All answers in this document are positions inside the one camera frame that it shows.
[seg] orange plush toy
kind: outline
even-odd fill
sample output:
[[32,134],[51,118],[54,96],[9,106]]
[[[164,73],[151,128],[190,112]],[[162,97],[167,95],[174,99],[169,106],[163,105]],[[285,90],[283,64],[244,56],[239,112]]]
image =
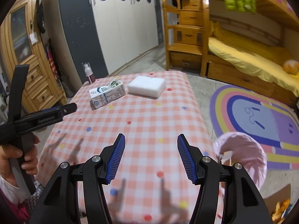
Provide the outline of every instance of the orange plush toy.
[[298,62],[298,61],[295,61],[295,60],[287,60],[287,61],[283,64],[283,70],[284,70],[286,73],[296,75],[297,72],[299,72],[299,62]]

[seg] rug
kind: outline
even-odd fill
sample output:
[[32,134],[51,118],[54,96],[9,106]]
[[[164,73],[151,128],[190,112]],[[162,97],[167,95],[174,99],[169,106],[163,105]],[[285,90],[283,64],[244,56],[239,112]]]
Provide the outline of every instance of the rug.
[[217,137],[238,131],[259,142],[268,169],[299,169],[299,120],[285,104],[228,85],[213,94],[210,118]]

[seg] yellow bed sheet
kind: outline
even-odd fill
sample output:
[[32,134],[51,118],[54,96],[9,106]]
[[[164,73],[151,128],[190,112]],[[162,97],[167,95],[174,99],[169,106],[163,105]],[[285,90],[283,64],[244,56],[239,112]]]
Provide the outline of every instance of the yellow bed sheet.
[[214,37],[209,38],[209,50],[233,64],[238,70],[274,82],[299,97],[299,81],[283,71],[283,62],[290,59],[283,47],[270,47],[221,29],[215,23]]

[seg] white wardrobe door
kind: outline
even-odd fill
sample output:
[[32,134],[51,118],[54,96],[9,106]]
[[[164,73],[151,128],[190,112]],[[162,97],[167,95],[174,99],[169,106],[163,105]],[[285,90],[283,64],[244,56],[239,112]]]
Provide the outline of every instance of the white wardrobe door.
[[139,41],[135,30],[133,0],[115,0],[115,5],[121,41],[126,61],[129,62],[142,53],[139,49]]
[[144,11],[147,23],[149,49],[151,49],[159,44],[155,0],[145,0]]
[[98,36],[111,74],[126,63],[114,0],[92,0]]
[[139,53],[142,54],[149,50],[147,24],[144,12],[144,2],[146,0],[132,0],[134,24],[139,43]]

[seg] human hand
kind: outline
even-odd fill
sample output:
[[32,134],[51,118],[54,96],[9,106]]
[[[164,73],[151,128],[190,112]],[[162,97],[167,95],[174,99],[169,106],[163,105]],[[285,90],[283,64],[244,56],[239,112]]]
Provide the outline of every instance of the human hand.
[[[35,135],[33,143],[39,143],[39,138]],[[9,158],[19,158],[23,155],[23,152],[13,145],[6,144],[0,146],[0,175],[4,180],[6,180],[11,185],[18,187],[15,176],[11,170],[8,159]],[[22,164],[22,169],[26,170],[29,175],[37,174],[37,147],[33,145],[29,152],[24,156],[26,162]]]

